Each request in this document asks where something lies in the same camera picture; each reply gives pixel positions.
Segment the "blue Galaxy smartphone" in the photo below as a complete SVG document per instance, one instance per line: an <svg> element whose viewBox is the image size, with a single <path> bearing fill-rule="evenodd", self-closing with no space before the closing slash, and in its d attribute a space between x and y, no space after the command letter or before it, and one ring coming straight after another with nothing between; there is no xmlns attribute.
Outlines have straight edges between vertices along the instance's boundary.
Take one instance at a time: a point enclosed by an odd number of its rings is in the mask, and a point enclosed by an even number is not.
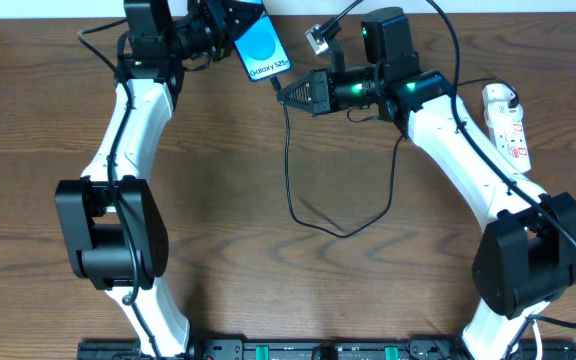
<svg viewBox="0 0 576 360"><path fill-rule="evenodd" d="M291 69L292 64L267 14L262 0L236 1L258 12L234 41L239 58L251 82L266 80Z"/></svg>

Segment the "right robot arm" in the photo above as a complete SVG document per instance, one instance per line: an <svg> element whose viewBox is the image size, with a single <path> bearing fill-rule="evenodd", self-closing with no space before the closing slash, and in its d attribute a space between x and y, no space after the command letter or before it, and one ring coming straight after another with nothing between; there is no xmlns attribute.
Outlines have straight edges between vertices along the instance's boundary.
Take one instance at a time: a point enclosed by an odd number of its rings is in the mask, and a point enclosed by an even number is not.
<svg viewBox="0 0 576 360"><path fill-rule="evenodd" d="M366 66L345 65L332 18L306 34L330 66L282 89L278 102L313 115L376 105L436 162L483 232L472 266L480 302L461 335L466 354L508 359L526 328L576 284L576 201L528 179L472 121L456 85L421 69L402 9L372 11L361 24Z"/></svg>

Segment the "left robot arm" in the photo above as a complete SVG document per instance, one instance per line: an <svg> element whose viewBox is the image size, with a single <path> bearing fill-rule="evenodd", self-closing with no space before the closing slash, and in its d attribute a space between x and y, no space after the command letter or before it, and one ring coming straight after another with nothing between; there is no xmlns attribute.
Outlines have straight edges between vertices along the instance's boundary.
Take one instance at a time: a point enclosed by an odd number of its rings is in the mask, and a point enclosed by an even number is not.
<svg viewBox="0 0 576 360"><path fill-rule="evenodd" d="M178 309L165 270L168 233L149 187L160 138L182 90L187 61L196 70L228 57L267 16L260 1L192 1L174 18L165 1L128 1L113 73L116 103L102 143L79 178L55 191L74 274L123 310L133 341L88 340L81 359L203 359Z"/></svg>

